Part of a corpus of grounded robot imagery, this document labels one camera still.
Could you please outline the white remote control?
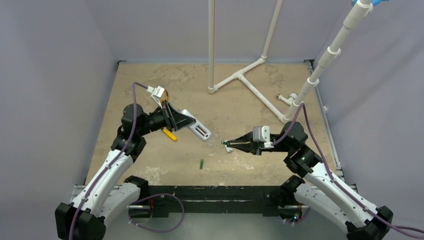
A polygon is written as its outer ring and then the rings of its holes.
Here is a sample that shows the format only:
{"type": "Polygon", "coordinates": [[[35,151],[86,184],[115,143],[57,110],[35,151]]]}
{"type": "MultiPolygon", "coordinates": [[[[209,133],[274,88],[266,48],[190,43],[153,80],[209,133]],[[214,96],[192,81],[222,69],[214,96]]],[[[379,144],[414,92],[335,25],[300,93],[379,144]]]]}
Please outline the white remote control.
{"type": "Polygon", "coordinates": [[[185,116],[188,116],[194,119],[193,123],[190,123],[187,127],[190,131],[197,136],[203,142],[207,142],[212,133],[209,129],[207,129],[194,115],[192,115],[187,109],[183,109],[181,113],[185,116]]]}

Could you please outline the white battery cover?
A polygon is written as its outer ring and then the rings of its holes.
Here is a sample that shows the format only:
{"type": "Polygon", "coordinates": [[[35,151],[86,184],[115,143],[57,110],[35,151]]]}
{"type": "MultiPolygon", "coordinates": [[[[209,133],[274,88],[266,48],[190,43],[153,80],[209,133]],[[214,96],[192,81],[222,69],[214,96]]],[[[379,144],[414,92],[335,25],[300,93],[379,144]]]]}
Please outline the white battery cover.
{"type": "Polygon", "coordinates": [[[227,153],[232,153],[233,152],[233,148],[231,148],[231,147],[229,147],[227,145],[224,145],[224,148],[225,148],[225,150],[226,150],[227,153]]]}

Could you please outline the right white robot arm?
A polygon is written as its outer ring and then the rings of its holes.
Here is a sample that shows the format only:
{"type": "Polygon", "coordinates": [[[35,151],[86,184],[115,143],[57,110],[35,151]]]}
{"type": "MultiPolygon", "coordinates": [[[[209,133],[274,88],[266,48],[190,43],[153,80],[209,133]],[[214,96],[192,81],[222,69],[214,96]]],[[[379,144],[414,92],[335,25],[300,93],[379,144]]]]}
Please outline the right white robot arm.
{"type": "Polygon", "coordinates": [[[297,121],[284,125],[279,134],[269,126],[256,126],[236,139],[221,143],[231,150],[260,156],[287,153],[283,160],[293,173],[277,193],[270,194],[282,207],[295,201],[307,205],[342,229],[349,240],[381,240],[389,232],[393,212],[360,196],[341,180],[324,159],[307,144],[308,135],[297,121]]]}

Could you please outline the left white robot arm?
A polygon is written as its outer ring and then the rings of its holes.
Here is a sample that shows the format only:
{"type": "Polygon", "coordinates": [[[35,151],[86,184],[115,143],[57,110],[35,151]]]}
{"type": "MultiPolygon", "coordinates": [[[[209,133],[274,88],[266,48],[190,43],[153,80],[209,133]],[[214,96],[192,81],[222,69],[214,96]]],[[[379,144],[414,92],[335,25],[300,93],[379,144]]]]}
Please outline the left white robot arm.
{"type": "Polygon", "coordinates": [[[61,240],[101,240],[108,226],[129,205],[142,205],[149,199],[148,181],[130,176],[115,190],[122,175],[134,164],[147,142],[145,135],[167,129],[179,131],[200,126],[186,109],[179,112],[165,101],[151,113],[136,103],[123,110],[111,150],[85,188],[70,203],[56,208],[55,222],[61,240]]]}

